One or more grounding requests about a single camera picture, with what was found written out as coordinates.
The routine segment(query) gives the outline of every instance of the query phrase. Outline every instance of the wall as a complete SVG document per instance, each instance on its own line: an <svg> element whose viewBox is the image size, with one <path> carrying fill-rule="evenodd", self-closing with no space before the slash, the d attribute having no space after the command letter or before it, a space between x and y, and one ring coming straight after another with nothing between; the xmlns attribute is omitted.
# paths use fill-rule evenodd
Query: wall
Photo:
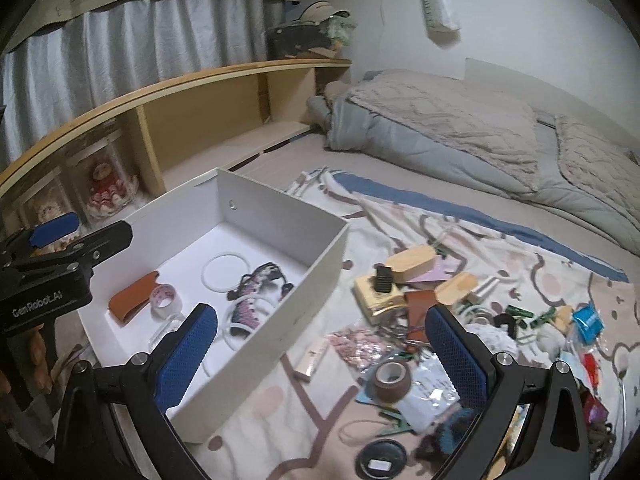
<svg viewBox="0 0 640 480"><path fill-rule="evenodd" d="M463 78L471 57L570 92L640 137L640 48L587 0L453 0L462 22L453 35L427 32L421 0L329 1L358 22L344 52L354 81L383 68Z"/></svg>

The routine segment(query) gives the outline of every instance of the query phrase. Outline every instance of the curtain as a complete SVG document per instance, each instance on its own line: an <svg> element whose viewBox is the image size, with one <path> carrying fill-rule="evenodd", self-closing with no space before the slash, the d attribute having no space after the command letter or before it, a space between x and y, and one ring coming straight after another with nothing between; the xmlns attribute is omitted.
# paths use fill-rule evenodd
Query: curtain
<svg viewBox="0 0 640 480"><path fill-rule="evenodd" d="M281 0L128 0L27 38L0 60L0 171L69 120L135 89L267 58Z"/></svg>

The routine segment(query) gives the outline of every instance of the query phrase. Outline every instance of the metal bolt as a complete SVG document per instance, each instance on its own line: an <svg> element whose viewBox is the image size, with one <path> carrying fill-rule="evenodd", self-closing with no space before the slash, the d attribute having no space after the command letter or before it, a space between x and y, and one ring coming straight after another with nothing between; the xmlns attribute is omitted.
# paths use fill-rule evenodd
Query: metal bolt
<svg viewBox="0 0 640 480"><path fill-rule="evenodd" d="M513 364L513 357L511 357L507 352L500 352L495 360L498 361L502 366L511 366Z"/></svg>
<svg viewBox="0 0 640 480"><path fill-rule="evenodd" d="M82 374L84 373L87 368L89 367L89 362L88 361L78 361L74 367L73 367L73 373L75 374Z"/></svg>
<svg viewBox="0 0 640 480"><path fill-rule="evenodd" d="M145 354L144 352L138 352L131 358L131 364L134 366L142 366L149 359L149 354Z"/></svg>
<svg viewBox="0 0 640 480"><path fill-rule="evenodd" d="M567 363L565 363L564 361L556 361L556 369L561 374L567 374L567 373L569 373L569 370L571 368L569 368L569 365Z"/></svg>

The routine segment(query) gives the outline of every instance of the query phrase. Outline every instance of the white box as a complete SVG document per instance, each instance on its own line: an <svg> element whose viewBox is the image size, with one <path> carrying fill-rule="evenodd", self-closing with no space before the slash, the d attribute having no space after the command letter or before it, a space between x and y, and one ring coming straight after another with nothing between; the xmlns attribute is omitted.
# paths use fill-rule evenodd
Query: white box
<svg viewBox="0 0 640 480"><path fill-rule="evenodd" d="M124 364L136 352L149 352L149 339L161 325L150 307L123 325L108 303L153 270L160 272L158 283L177 289L185 316L198 303L209 303L219 325L230 302L225 294L204 287L200 278L202 267L215 254L237 251L247 257L251 270L273 261L296 285L238 351L226 345L219 328L207 353L207 363L215 363L217 370L209 377L200 366L181 404L168 410L185 442L204 442L273 369L334 290L347 222L224 170L212 170L162 195L127 222L133 228L131 246L95 268L94 300L79 310L103 366ZM235 272L231 277L239 281L243 272ZM223 283L229 279L221 277Z"/></svg>

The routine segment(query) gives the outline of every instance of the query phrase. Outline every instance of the black round lid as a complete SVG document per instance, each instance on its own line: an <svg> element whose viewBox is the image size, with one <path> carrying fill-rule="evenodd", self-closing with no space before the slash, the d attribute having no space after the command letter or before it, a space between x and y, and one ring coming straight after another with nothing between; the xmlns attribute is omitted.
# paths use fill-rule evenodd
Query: black round lid
<svg viewBox="0 0 640 480"><path fill-rule="evenodd" d="M376 440L358 453L356 473L360 478L395 478L406 466L406 458L406 449L399 442L389 438Z"/></svg>

